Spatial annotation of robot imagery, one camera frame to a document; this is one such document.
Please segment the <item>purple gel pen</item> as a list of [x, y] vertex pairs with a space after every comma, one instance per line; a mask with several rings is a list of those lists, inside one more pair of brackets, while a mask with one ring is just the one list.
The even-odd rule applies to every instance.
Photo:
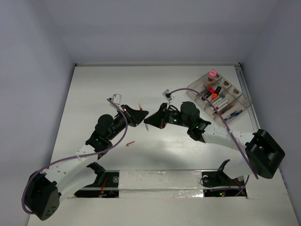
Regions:
[[228, 116], [227, 118], [225, 118], [225, 121], [230, 120], [231, 118], [237, 116], [240, 113], [241, 113], [241, 111], [235, 111], [235, 112], [231, 113], [230, 116]]

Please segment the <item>red cap white marker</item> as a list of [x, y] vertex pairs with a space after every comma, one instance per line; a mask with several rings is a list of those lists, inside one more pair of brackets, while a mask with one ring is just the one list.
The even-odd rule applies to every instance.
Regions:
[[229, 99], [226, 99], [224, 102], [222, 102], [219, 106], [217, 106], [214, 110], [214, 112], [220, 111], [223, 108], [225, 108], [229, 104]]

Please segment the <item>pink cap black highlighter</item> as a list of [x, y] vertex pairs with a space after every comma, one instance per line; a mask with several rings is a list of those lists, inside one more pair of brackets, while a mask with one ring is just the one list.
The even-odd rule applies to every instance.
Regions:
[[213, 93], [215, 92], [215, 89], [210, 87], [208, 89], [208, 91], [204, 94], [204, 96], [202, 97], [202, 100], [206, 100], [207, 98], [209, 98]]

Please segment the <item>pink cap sticker bottle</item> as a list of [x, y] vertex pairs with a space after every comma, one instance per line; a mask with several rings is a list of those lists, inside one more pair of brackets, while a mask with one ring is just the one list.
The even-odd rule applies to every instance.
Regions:
[[208, 78], [206, 81], [206, 87], [209, 88], [213, 84], [215, 78], [217, 76], [217, 72], [215, 70], [211, 70], [208, 74]]

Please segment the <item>orange cap black highlighter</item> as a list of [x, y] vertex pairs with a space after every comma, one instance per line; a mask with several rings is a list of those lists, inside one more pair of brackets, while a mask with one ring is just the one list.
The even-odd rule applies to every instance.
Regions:
[[211, 98], [212, 98], [212, 99], [215, 99], [215, 98], [219, 95], [221, 89], [222, 89], [222, 87], [221, 87], [221, 86], [218, 86], [218, 87], [215, 89], [214, 93], [212, 94]]

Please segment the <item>red gel pen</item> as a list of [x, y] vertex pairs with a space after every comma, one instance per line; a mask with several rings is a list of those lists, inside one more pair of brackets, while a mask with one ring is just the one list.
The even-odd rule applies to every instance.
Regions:
[[233, 107], [234, 107], [234, 105], [229, 106], [228, 108], [226, 108], [226, 110], [221, 112], [221, 115], [225, 114], [226, 112], [228, 112]]

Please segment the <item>blue ballpoint pen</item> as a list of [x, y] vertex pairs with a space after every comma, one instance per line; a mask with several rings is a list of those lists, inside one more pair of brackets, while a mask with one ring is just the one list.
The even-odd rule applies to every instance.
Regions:
[[237, 115], [239, 115], [240, 113], [242, 113], [243, 110], [239, 110], [239, 111], [235, 111], [234, 113], [232, 113], [227, 119], [229, 120], [232, 117], [235, 117]]

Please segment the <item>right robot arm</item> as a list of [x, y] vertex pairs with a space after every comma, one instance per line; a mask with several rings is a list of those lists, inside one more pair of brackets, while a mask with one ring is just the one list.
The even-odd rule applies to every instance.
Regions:
[[200, 118], [200, 110], [193, 102], [183, 102], [179, 110], [162, 103], [159, 110], [147, 117], [144, 123], [164, 129], [167, 124], [186, 127], [195, 141], [224, 146], [241, 153], [239, 160], [227, 161], [216, 173], [217, 181], [226, 185], [234, 178], [255, 174], [272, 179], [285, 152], [265, 130], [255, 133], [228, 130]]

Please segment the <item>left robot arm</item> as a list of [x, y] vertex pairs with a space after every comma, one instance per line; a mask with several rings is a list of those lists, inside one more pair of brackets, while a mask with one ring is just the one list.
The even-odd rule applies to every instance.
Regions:
[[112, 140], [129, 127], [136, 127], [148, 111], [135, 110], [128, 105], [117, 107], [117, 115], [101, 115], [91, 137], [73, 155], [57, 160], [29, 177], [22, 195], [22, 207], [41, 221], [50, 218], [60, 203], [86, 185], [99, 186], [105, 169], [98, 164], [115, 147]]

